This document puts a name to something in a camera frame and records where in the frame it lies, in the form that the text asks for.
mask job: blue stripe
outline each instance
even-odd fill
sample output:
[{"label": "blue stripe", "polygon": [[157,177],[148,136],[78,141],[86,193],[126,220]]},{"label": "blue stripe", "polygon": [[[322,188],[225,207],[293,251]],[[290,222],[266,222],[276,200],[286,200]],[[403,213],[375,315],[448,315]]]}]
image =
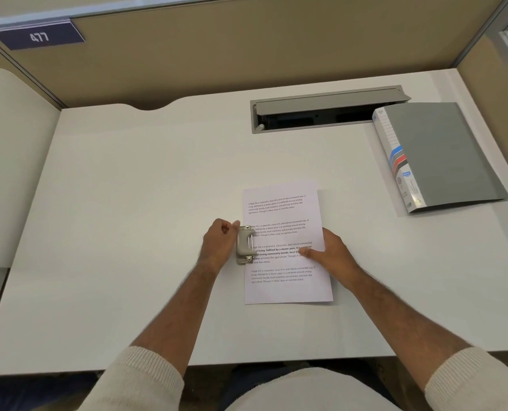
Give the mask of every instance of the blue stripe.
[{"label": "blue stripe", "polygon": [[402,146],[398,146],[396,149],[391,151],[391,155],[389,156],[389,164],[393,161],[393,157],[395,157],[395,154],[399,151],[402,151]]}]

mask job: blue sign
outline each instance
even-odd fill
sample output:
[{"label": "blue sign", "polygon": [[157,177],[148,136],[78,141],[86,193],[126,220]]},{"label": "blue sign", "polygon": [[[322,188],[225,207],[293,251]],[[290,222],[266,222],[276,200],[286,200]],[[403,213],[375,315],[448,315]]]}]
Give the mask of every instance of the blue sign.
[{"label": "blue sign", "polygon": [[0,28],[0,41],[10,50],[19,50],[83,43],[85,39],[71,20],[67,19]]}]

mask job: person's right hand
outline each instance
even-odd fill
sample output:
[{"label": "person's right hand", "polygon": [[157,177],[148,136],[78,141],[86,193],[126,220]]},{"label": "person's right hand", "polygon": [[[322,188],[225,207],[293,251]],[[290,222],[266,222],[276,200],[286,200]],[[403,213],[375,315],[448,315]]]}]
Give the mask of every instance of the person's right hand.
[{"label": "person's right hand", "polygon": [[350,288],[353,280],[364,271],[338,235],[326,228],[322,228],[322,234],[326,246],[324,252],[315,251],[313,248],[300,248],[298,252],[306,258],[318,262],[344,287]]}]

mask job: sheet of white paper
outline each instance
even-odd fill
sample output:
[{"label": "sheet of white paper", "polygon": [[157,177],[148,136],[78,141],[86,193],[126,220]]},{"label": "sheet of white paper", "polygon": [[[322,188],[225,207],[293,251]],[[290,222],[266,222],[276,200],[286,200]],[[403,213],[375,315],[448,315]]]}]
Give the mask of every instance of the sheet of white paper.
[{"label": "sheet of white paper", "polygon": [[314,181],[246,189],[244,225],[256,231],[258,255],[246,264],[244,302],[332,301],[328,273],[298,254],[301,247],[324,251],[317,186]]}]

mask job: forearm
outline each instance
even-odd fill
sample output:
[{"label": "forearm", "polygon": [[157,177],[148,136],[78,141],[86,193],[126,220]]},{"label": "forearm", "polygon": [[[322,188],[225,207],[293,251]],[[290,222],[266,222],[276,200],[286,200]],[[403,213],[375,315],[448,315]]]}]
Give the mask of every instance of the forearm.
[{"label": "forearm", "polygon": [[470,346],[418,313],[360,268],[347,287],[422,389],[439,366]]},{"label": "forearm", "polygon": [[197,264],[174,297],[131,346],[158,353],[183,376],[218,272]]}]

